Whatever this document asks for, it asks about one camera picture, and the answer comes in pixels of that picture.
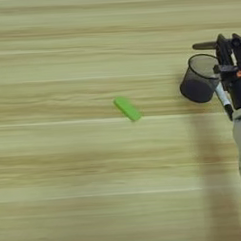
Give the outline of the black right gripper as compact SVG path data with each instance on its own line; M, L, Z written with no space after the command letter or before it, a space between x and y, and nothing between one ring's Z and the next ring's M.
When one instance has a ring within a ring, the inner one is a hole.
M234 109L241 108L241 36L232 35L232 48L237 60L237 66L233 65L231 54L232 49L228 39L222 34L217 36L216 57L221 65L214 66L214 73L218 74L223 89L228 92Z

